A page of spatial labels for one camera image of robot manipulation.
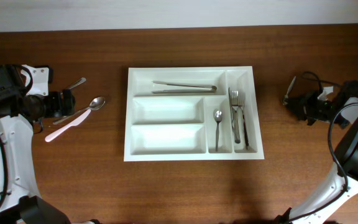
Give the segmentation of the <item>steel fork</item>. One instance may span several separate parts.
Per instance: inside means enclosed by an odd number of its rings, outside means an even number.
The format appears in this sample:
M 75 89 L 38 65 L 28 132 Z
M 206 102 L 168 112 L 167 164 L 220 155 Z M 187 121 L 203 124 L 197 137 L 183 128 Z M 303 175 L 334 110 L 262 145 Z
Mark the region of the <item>steel fork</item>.
M 234 118 L 234 142 L 239 144 L 241 142 L 240 132 L 239 132 L 239 122 L 238 122 L 238 102 L 239 102 L 239 92 L 237 90 L 231 90 L 231 100 L 232 100 L 232 110 Z
M 242 111 L 242 120 L 243 120 L 243 128 L 244 128 L 244 140 L 245 140 L 245 149 L 249 150 L 249 139 L 247 134 L 247 127 L 246 127 L 246 117 L 245 117 L 245 94 L 243 92 L 239 92 L 239 107 Z

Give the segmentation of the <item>large steel spoon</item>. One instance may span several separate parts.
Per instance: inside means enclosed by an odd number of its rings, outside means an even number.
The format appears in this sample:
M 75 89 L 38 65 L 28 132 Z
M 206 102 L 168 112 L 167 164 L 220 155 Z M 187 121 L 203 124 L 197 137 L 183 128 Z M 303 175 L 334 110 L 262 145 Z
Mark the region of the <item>large steel spoon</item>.
M 74 112 L 73 115 L 68 115 L 68 116 L 64 116 L 62 118 L 56 119 L 55 121 L 52 122 L 52 124 L 59 124 L 65 120 L 67 120 L 68 118 L 71 118 L 72 116 L 77 115 L 78 113 L 86 111 L 86 110 L 91 110 L 91 111 L 98 110 L 104 106 L 105 102 L 106 102 L 105 97 L 103 97 L 103 96 L 96 97 L 91 101 L 91 103 L 89 104 L 88 107 L 82 108 L 82 109 Z

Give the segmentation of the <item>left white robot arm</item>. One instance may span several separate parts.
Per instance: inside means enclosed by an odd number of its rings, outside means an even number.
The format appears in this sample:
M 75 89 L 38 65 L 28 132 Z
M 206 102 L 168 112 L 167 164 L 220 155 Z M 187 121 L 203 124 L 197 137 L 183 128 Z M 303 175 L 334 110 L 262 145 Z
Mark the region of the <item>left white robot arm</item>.
M 49 91 L 48 65 L 0 65 L 0 223 L 69 223 L 41 198 L 32 160 L 34 124 L 75 112 L 69 88 Z

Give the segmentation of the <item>small steel teaspoon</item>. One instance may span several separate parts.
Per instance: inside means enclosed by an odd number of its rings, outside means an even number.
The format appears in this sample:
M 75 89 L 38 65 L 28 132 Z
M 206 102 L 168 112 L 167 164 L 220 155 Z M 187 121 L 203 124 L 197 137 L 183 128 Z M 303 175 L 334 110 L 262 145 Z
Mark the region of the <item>small steel teaspoon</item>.
M 295 82 L 296 82 L 296 76 L 293 77 L 293 80 L 292 80 L 291 83 L 289 84 L 288 89 L 287 89 L 287 92 L 286 92 L 286 94 L 285 94 L 284 97 L 283 97 L 283 100 L 282 100 L 282 104 L 283 104 L 283 105 L 287 105 L 287 104 L 288 104 L 289 94 L 291 93 Z

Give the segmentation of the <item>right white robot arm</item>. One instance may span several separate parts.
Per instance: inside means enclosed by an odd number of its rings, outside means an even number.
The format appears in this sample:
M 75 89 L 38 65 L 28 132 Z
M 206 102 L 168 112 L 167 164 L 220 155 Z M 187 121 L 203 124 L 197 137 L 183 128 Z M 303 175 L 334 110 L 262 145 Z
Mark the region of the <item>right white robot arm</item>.
M 333 165 L 306 201 L 279 215 L 275 223 L 325 223 L 358 194 L 358 81 L 344 82 L 332 101 L 320 99 L 327 94 L 327 89 L 320 87 L 299 97 L 284 96 L 283 104 L 309 125 L 317 120 L 329 123 Z

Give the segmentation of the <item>steel kitchen tongs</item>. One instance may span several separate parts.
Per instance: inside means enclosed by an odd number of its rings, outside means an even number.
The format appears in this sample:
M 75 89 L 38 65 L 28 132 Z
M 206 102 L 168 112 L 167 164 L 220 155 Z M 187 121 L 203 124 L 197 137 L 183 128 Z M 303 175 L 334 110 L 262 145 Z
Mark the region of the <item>steel kitchen tongs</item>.
M 184 83 L 169 83 L 169 82 L 161 82 L 161 81 L 153 81 L 153 84 L 187 87 L 187 89 L 179 89 L 179 90 L 157 90 L 157 91 L 152 91 L 153 94 L 163 94 L 163 93 L 216 93 L 216 91 L 217 91 L 217 87 L 214 86 L 214 85 L 191 85 L 191 84 L 184 84 Z

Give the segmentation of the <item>pink plastic knife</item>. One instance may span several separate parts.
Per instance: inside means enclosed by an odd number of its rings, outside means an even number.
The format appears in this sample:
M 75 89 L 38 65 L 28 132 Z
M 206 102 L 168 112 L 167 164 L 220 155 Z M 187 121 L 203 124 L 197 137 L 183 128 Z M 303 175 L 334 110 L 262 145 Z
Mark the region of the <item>pink plastic knife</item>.
M 55 138 L 57 138 L 59 135 L 61 135 L 63 132 L 68 130 L 69 128 L 78 126 L 89 116 L 90 113 L 91 113 L 91 110 L 86 110 L 82 115 L 80 115 L 79 117 L 77 117 L 76 119 L 71 121 L 70 123 L 66 124 L 64 127 L 60 128 L 60 129 L 54 131 L 53 133 L 49 134 L 48 136 L 46 136 L 45 141 L 51 142 Z

